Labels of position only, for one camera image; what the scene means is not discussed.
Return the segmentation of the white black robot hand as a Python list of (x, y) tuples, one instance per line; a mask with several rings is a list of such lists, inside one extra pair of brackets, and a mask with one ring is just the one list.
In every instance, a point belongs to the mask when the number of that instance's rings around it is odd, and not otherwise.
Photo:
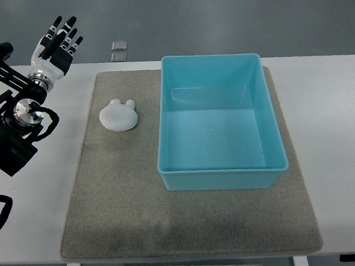
[(58, 16), (46, 34), (39, 40), (32, 57), (29, 78), (44, 79), (55, 83), (64, 77), (71, 67), (73, 56), (83, 41), (76, 37), (76, 17), (61, 22)]

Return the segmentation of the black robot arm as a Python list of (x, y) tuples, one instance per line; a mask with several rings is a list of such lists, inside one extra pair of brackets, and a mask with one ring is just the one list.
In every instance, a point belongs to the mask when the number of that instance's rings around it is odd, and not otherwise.
[(0, 43), (0, 82), (9, 87), (0, 94), (0, 170), (14, 176), (37, 153), (34, 143), (51, 135), (58, 114), (43, 106), (53, 85), (40, 74), (29, 77), (5, 63), (11, 43)]

